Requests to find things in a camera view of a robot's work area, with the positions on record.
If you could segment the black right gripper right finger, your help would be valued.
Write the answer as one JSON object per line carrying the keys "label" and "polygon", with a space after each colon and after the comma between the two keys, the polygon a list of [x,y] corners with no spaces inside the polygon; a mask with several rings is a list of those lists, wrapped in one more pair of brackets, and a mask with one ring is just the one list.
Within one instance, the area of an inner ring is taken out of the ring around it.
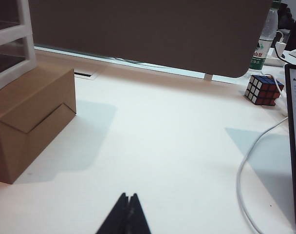
{"label": "black right gripper right finger", "polygon": [[128,233],[129,234],[150,234],[151,233],[137,194],[133,194],[133,196],[129,200]]}

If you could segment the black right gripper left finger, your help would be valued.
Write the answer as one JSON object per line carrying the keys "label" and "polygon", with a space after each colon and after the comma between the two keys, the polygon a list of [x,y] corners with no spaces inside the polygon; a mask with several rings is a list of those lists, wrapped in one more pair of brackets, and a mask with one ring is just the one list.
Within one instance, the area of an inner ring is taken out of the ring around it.
{"label": "black right gripper left finger", "polygon": [[129,199],[126,193],[122,193],[96,233],[123,234],[125,232],[128,204]]}

